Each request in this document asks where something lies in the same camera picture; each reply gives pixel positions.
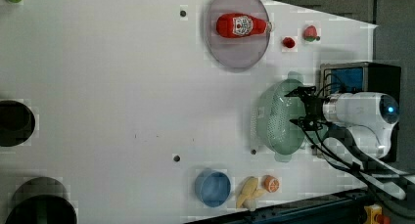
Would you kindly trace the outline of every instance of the food label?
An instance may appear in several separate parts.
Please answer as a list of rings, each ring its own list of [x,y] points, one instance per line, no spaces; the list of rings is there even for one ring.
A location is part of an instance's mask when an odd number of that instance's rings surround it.
[[[253,30],[253,20],[247,16],[234,18],[233,33],[239,36],[245,36],[250,34]]]

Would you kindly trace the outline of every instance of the green colander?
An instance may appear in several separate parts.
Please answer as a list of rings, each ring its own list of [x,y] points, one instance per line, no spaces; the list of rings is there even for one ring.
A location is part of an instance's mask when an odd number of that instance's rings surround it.
[[[284,97],[299,86],[303,85],[298,80],[286,79],[271,86],[259,99],[256,135],[275,152],[277,161],[289,161],[304,141],[301,129],[290,122],[305,116],[304,105],[298,97]]]

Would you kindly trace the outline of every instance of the red cap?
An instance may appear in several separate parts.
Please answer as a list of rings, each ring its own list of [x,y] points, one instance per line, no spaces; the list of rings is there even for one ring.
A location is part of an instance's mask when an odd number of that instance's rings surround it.
[[[379,222],[379,224],[391,224],[391,219],[382,214],[376,215],[375,220]]]

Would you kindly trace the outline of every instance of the ketchup bottle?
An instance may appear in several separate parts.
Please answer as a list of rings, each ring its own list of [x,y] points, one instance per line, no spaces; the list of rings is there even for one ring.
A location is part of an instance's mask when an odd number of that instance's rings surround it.
[[[216,22],[216,31],[225,38],[241,38],[255,34],[271,32],[274,26],[255,17],[232,13],[219,17]]]

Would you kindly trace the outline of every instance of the black cable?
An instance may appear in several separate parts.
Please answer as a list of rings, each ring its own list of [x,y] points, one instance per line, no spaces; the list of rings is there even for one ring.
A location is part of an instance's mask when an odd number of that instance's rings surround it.
[[[344,88],[347,88],[347,86],[345,85],[345,83],[336,75],[336,74],[332,74],[332,73],[328,73],[328,74],[326,74],[326,70],[324,70],[324,78],[323,78],[323,87],[320,89],[320,91],[318,92],[318,94],[317,94],[317,96],[319,96],[320,95],[320,93],[325,89],[325,88],[327,88],[329,85],[326,85],[326,80],[327,80],[327,77],[328,76],[330,76],[330,75],[332,75],[332,76],[335,76],[338,80],[339,80],[339,82],[340,83],[331,83],[331,84],[340,84],[341,85],[341,87],[344,87]]]
[[[412,215],[408,215],[407,212],[408,210],[403,210],[402,212],[396,211],[396,208],[392,208],[386,201],[382,200],[379,195],[377,194],[377,192],[375,191],[375,189],[372,188],[372,184],[366,184],[369,191],[375,196],[375,199],[380,202],[383,206],[385,206],[390,212],[392,212],[393,214],[400,216],[402,218],[405,219],[409,219],[409,220],[415,220],[415,212],[409,211]]]
[[[322,142],[322,140],[321,140],[321,138],[320,138],[320,135],[318,134],[318,132],[317,131],[314,131],[315,132],[315,134],[317,135],[317,139],[319,140],[319,142],[320,142],[320,144],[321,144],[321,146],[325,149],[325,150],[327,150],[327,151],[329,151],[329,152],[331,152],[330,150],[328,150],[327,149],[327,147],[324,145],[324,143]],[[323,150],[321,150],[320,148],[318,148],[316,145],[315,145],[315,143],[313,142],[313,140],[307,135],[307,133],[306,132],[304,132],[304,134],[305,134],[305,136],[307,137],[307,139],[308,140],[310,140],[310,142],[313,144],[313,146],[315,146],[320,152],[322,152],[322,153],[324,153],[324,151]],[[340,158],[339,158],[339,160],[340,161],[338,161],[338,160],[336,160],[335,159],[335,161],[337,161],[337,162],[341,162],[342,164],[344,164],[345,166],[347,166],[347,167],[349,167],[349,168],[351,168],[351,166],[348,166],[348,164],[347,163],[345,163],[344,161],[342,161]],[[350,169],[340,169],[341,171],[343,171],[343,172],[348,172],[348,173],[350,173],[350,174],[352,174],[352,172],[351,172],[351,170]],[[358,171],[356,171],[356,172],[360,172],[360,173],[364,173],[364,174],[366,174],[366,175],[368,175],[368,176],[371,176],[371,174],[367,174],[365,171],[363,171],[363,170],[361,170],[361,169],[359,169]],[[399,175],[399,174],[396,174],[396,175],[398,175],[398,176],[410,176],[410,173],[408,173],[408,174],[402,174],[402,175]],[[412,215],[408,215],[407,214],[407,210],[404,210],[404,211],[402,211],[402,212],[399,212],[399,211],[397,211],[395,208],[392,208],[387,202],[385,202],[384,200],[382,200],[380,197],[379,197],[379,195],[376,193],[376,191],[375,191],[375,189],[373,188],[373,186],[374,187],[376,187],[375,185],[373,185],[372,183],[370,183],[369,181],[367,181],[366,179],[364,179],[365,180],[365,184],[366,184],[366,186],[368,187],[368,189],[370,190],[370,192],[371,193],[373,193],[373,195],[375,196],[375,199],[376,200],[378,200],[378,202],[381,202],[382,203],[382,205],[383,206],[385,206],[388,210],[390,210],[392,213],[394,213],[395,215],[398,215],[398,216],[400,216],[400,217],[403,217],[403,218],[405,218],[405,219],[411,219],[411,220],[415,220],[415,211],[412,211]]]
[[[341,83],[341,84],[345,84],[340,78],[339,78],[339,76],[338,75],[336,75],[336,74],[332,74],[332,73],[328,73],[328,74],[326,74],[325,76],[324,76],[324,81],[326,81],[327,80],[327,77],[329,77],[330,75],[332,75],[332,76],[334,76],[334,77],[336,77],[336,79],[338,79],[339,80],[339,82]]]
[[[329,87],[329,86],[332,86],[332,85],[340,85],[341,87],[342,87],[342,86],[344,86],[342,83],[330,83],[330,84],[326,84],[326,85],[324,85],[324,86],[323,86],[323,88],[321,88],[321,89],[318,91],[318,93],[317,93],[317,95],[316,95],[316,96],[319,96],[319,95],[321,94],[321,92],[323,92],[323,90],[324,90],[325,88],[327,88],[327,87]]]
[[[308,139],[308,141],[312,144],[312,146],[314,146],[316,149],[318,149],[321,153],[323,153],[325,156],[330,157],[332,160],[340,162],[342,164],[344,164],[345,166],[347,166],[348,168],[351,168],[351,165],[349,165],[348,163],[342,161],[339,157],[337,157],[332,151],[328,150],[327,147],[325,147],[325,151],[321,150],[315,143],[314,140],[311,139],[311,137],[308,135],[308,133],[302,128],[301,129],[302,132],[304,133],[305,137]]]

